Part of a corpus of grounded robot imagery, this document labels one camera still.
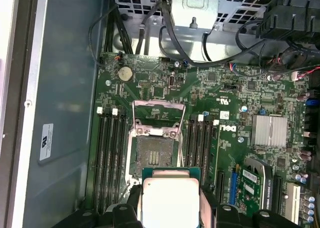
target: capacitor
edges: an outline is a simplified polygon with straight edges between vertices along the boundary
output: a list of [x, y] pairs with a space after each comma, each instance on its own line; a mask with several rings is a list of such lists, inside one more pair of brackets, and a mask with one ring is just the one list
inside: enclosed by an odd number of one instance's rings
[[297, 164], [294, 164], [294, 165], [292, 166], [292, 170], [294, 170], [294, 171], [299, 170], [299, 166], [298, 166]]
[[312, 216], [309, 216], [309, 215], [306, 214], [306, 213], [302, 215], [302, 218], [303, 218], [304, 220], [306, 220], [307, 222], [309, 222], [309, 223], [314, 222], [314, 218], [313, 218]]
[[239, 111], [240, 111], [240, 112], [247, 112], [247, 111], [248, 111], [248, 107], [245, 106], [245, 105], [243, 105], [243, 106], [241, 106], [241, 107], [239, 108]]
[[306, 184], [306, 183], [307, 183], [307, 179], [304, 178], [304, 177], [301, 177], [300, 182], [301, 182], [302, 184]]
[[301, 155], [305, 155], [305, 156], [311, 156], [312, 153], [309, 150], [300, 150]]
[[306, 101], [307, 99], [308, 99], [308, 97], [305, 96], [305, 95], [298, 95], [298, 96], [296, 97], [296, 100], [297, 100], [298, 102], [304, 102], [304, 101]]
[[174, 65], [174, 67], [178, 68], [180, 66], [180, 62], [179, 61], [175, 61], [173, 65]]
[[308, 209], [307, 207], [303, 208], [303, 212], [308, 214], [309, 216], [313, 216], [315, 214], [313, 209]]
[[308, 155], [300, 155], [300, 159], [303, 160], [303, 161], [311, 161], [312, 160], [312, 156], [308, 156]]
[[297, 174], [297, 173], [292, 173], [291, 175], [292, 179], [296, 180], [296, 181], [300, 181], [301, 179], [301, 175]]
[[303, 204], [305, 207], [308, 207], [309, 209], [312, 209], [312, 210], [315, 208], [315, 204], [313, 204], [313, 203], [311, 203], [311, 202], [309, 202], [309, 201], [306, 201], [306, 200], [302, 201], [302, 204]]
[[309, 194], [305, 194], [303, 198], [304, 198], [306, 201], [311, 202], [311, 203], [313, 203], [313, 202], [316, 201], [316, 198], [315, 198], [314, 196], [312, 196], [312, 195], [309, 195]]
[[311, 93], [310, 92], [301, 92], [300, 96], [306, 96], [306, 97], [310, 97]]
[[299, 171], [299, 175], [300, 175], [301, 177], [306, 178], [306, 179], [309, 177], [308, 173], [305, 173], [304, 171]]

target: pcie slot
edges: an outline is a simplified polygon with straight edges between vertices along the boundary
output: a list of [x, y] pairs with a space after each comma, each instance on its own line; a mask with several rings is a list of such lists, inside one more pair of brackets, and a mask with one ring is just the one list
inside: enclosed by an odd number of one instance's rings
[[229, 194], [229, 204], [230, 205], [236, 204], [237, 180], [238, 180], [238, 174], [233, 171], [231, 173], [231, 185], [230, 185], [230, 194]]
[[225, 188], [225, 172], [223, 170], [218, 170], [216, 184], [215, 184], [215, 197], [218, 202], [223, 203], [224, 198], [224, 188]]
[[283, 178], [280, 175], [273, 177], [272, 207], [271, 210], [281, 215], [282, 196], [283, 196]]
[[209, 160], [212, 135], [213, 135], [213, 124], [209, 121], [204, 121], [203, 129], [203, 148], [202, 148], [202, 157], [201, 157], [201, 185], [204, 185], [207, 179], [209, 165], [211, 160]]
[[204, 149], [204, 139], [205, 139], [205, 132], [206, 130], [204, 129], [203, 123], [198, 122], [196, 125], [196, 137], [195, 137], [195, 160], [194, 160], [194, 165], [196, 167], [202, 168], [202, 155], [203, 155], [203, 149]]

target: white slot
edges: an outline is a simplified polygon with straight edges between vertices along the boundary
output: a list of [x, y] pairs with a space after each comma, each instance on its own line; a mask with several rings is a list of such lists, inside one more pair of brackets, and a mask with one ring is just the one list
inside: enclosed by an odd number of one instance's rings
[[294, 183], [287, 183], [286, 193], [289, 198], [285, 201], [284, 217], [298, 225], [301, 187]]

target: black connector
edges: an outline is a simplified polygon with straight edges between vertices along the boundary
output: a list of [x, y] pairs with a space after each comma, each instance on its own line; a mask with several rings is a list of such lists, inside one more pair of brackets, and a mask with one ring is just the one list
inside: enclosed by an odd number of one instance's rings
[[218, 170], [216, 174], [216, 186], [215, 186], [215, 197], [219, 203], [223, 203], [224, 198], [224, 188], [225, 188], [225, 172], [223, 170]]
[[284, 179], [280, 175], [273, 177], [273, 194], [271, 211], [281, 214]]

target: heatsink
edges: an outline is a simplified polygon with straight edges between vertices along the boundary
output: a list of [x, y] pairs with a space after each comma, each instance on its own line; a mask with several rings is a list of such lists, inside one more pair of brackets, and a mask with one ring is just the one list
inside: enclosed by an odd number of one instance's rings
[[286, 147], [287, 118], [254, 115], [252, 118], [252, 146]]

